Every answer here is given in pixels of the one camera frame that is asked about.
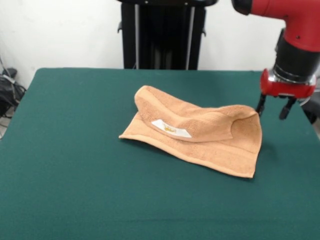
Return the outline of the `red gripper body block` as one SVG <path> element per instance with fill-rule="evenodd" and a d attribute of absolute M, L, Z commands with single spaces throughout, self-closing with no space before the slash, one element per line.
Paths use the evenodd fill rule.
<path fill-rule="evenodd" d="M 264 69 L 260 77 L 260 90 L 263 95 L 272 97 L 308 98 L 316 89 L 317 79 L 313 75 L 306 83 L 285 81 L 274 74 L 272 69 Z"/>

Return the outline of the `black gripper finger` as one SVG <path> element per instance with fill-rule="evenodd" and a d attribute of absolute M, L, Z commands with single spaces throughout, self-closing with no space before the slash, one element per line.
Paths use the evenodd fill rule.
<path fill-rule="evenodd" d="M 267 96 L 265 94 L 263 93 L 260 94 L 259 101 L 255 109 L 255 111 L 258 113 L 260 117 L 262 116 L 263 111 L 265 109 L 266 98 Z"/>
<path fill-rule="evenodd" d="M 290 111 L 291 111 L 291 108 L 293 107 L 293 105 L 296 103 L 297 99 L 294 98 L 294 97 L 289 97 L 288 98 L 288 101 L 286 103 L 286 105 L 282 108 L 280 114 L 279 114 L 279 119 L 280 120 L 285 120 Z"/>

